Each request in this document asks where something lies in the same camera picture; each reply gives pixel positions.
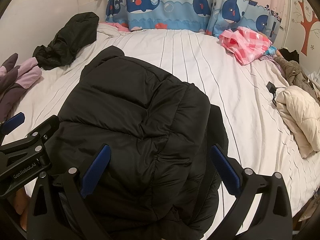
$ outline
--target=black cloth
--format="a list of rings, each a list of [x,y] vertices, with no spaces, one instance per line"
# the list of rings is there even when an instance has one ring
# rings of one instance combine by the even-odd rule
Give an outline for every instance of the black cloth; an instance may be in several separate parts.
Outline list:
[[[85,199],[114,240],[201,239],[217,212],[221,180],[207,161],[228,138],[219,107],[181,82],[114,47],[81,73],[46,143],[51,174],[78,167],[103,143],[111,160]],[[205,198],[195,205],[206,170]]]
[[[39,67],[50,70],[71,64],[81,48],[97,40],[98,23],[99,17],[93,12],[74,15],[48,47],[36,47],[33,57],[36,57]]]
[[[284,57],[284,59],[286,59],[287,61],[293,60],[293,61],[300,63],[299,62],[299,53],[296,50],[290,52],[287,49],[282,48],[282,49],[279,49],[279,52]]]

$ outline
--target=cream puffer jacket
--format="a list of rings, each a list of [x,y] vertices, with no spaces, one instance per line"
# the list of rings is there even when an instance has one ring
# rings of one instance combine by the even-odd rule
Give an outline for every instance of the cream puffer jacket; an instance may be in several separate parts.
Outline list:
[[[277,98],[277,109],[292,131],[303,158],[320,151],[320,106],[297,86],[287,87]]]

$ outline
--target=pink checkered cloth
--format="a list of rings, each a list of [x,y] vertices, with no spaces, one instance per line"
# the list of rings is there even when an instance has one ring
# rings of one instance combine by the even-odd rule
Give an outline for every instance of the pink checkered cloth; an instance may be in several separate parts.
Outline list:
[[[235,54],[241,65],[247,65],[259,58],[272,45],[266,36],[246,27],[238,27],[235,32],[225,30],[219,40],[225,49]]]

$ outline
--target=bed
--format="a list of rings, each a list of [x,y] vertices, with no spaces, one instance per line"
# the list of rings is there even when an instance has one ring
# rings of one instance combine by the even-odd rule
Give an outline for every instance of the bed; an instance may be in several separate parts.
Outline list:
[[[320,185],[320,155],[302,159],[292,133],[272,103],[266,84],[276,87],[288,83],[268,60],[255,60],[241,66],[226,53],[219,40],[188,30],[144,30],[118,32],[99,24],[97,41],[83,48],[70,66],[42,70],[42,78],[25,94],[11,114],[23,112],[25,122],[6,136],[4,143],[23,138],[53,114],[57,114],[68,94],[79,81],[82,69],[101,50],[111,45],[126,56],[156,65],[182,81],[194,83],[221,108],[229,139],[228,156],[256,173],[282,173],[287,186],[292,215],[295,215]],[[34,181],[27,186],[32,193]],[[219,188],[219,207],[206,239],[219,225],[235,198],[225,186]],[[259,196],[239,232],[247,230],[259,203]]]

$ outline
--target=purple blanket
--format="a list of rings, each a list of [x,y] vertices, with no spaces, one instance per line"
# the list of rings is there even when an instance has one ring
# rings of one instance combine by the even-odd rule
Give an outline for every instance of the purple blanket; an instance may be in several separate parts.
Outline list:
[[[11,55],[0,67],[0,123],[27,89],[39,79],[41,70],[35,57],[15,66],[18,54]]]
[[[259,60],[264,60],[264,59],[270,60],[271,62],[273,62],[276,65],[276,67],[279,69],[281,75],[285,78],[285,73],[284,73],[282,67],[277,62],[274,61],[273,57],[271,57],[270,55],[262,55],[259,58]]]

